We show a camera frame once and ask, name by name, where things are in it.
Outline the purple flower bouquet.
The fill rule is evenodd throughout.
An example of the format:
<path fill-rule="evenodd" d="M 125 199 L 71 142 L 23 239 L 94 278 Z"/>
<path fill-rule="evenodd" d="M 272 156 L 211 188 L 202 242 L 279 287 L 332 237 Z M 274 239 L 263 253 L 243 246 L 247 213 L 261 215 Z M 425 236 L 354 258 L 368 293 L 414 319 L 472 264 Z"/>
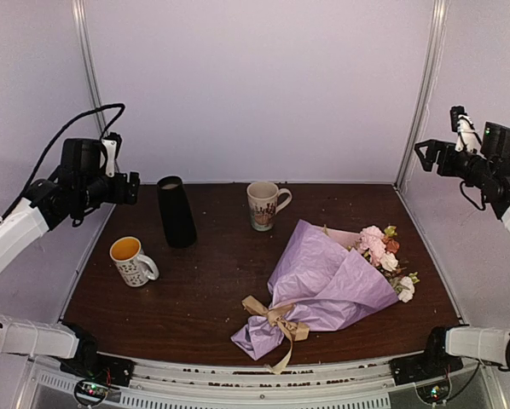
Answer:
<path fill-rule="evenodd" d="M 285 318 L 305 323 L 310 334 L 343 330 L 414 298 L 418 274 L 400 264 L 399 248 L 394 226 L 352 233 L 299 221 L 267 282 L 270 303 L 261 303 L 294 303 Z M 251 314 L 231 340 L 253 360 L 288 341 L 277 326 Z"/>

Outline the beige satin ribbon bow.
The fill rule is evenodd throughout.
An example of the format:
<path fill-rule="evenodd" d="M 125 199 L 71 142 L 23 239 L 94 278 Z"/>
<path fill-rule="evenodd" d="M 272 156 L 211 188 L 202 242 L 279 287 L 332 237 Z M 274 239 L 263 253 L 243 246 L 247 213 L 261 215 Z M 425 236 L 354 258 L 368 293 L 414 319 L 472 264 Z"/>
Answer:
<path fill-rule="evenodd" d="M 272 327 L 278 327 L 284 337 L 290 342 L 288 352 L 275 365 L 266 365 L 265 368 L 274 375 L 281 375 L 286 369 L 293 355 L 293 346 L 296 342 L 306 340 L 310 334 L 310 328 L 303 322 L 292 322 L 285 316 L 294 309 L 295 304 L 289 303 L 280 307 L 267 308 L 253 296 L 242 300 L 243 308 L 251 315 L 264 317 Z"/>

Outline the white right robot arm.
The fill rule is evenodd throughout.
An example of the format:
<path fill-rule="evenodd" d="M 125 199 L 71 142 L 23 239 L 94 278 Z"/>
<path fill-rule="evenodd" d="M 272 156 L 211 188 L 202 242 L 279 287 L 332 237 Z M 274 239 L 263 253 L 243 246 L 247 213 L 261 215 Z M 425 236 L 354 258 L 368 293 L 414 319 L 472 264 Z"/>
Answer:
<path fill-rule="evenodd" d="M 480 148 L 452 142 L 427 140 L 414 145 L 423 170 L 438 167 L 440 176 L 457 177 L 481 193 L 484 210 L 489 205 L 497 220 L 510 233 L 510 128 L 488 122 Z M 510 330 L 477 328 L 471 325 L 436 327 L 428 337 L 419 367 L 425 375 L 437 376 L 452 357 L 474 359 L 505 367 L 510 372 Z"/>

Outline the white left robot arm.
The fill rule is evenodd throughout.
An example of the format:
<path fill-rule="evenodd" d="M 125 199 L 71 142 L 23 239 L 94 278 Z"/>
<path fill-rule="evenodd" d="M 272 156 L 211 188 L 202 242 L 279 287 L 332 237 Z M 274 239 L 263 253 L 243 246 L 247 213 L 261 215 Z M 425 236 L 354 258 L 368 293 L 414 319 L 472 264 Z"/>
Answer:
<path fill-rule="evenodd" d="M 122 138 L 65 140 L 61 162 L 47 179 L 29 183 L 10 214 L 0 220 L 0 273 L 28 246 L 71 219 L 74 227 L 104 204 L 133 205 L 138 173 L 121 173 L 116 160 Z M 71 360 L 87 378 L 99 377 L 105 361 L 80 330 L 0 314 L 0 354 L 47 355 Z"/>

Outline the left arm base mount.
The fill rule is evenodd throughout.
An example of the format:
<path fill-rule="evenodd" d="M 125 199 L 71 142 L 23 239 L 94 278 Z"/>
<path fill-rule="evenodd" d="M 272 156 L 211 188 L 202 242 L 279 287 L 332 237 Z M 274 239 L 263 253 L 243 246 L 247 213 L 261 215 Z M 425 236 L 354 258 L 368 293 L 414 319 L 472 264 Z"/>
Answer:
<path fill-rule="evenodd" d="M 80 377 L 73 387 L 73 397 L 81 408 L 100 405 L 114 390 L 127 387 L 133 375 L 133 360 L 102 354 L 96 338 L 78 325 L 61 322 L 72 330 L 78 347 L 71 359 L 56 358 L 63 372 Z"/>

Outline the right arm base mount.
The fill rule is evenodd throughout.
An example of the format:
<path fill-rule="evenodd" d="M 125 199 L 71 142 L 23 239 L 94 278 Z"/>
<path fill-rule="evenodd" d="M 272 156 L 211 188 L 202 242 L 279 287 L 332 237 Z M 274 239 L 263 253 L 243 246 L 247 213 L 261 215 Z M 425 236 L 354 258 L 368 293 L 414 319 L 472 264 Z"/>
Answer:
<path fill-rule="evenodd" d="M 425 349 L 390 361 L 396 386 L 416 384 L 418 397 L 429 405 L 444 404 L 452 397 L 451 374 L 463 368 L 460 357 L 445 351 L 448 327 L 434 327 L 427 338 Z"/>

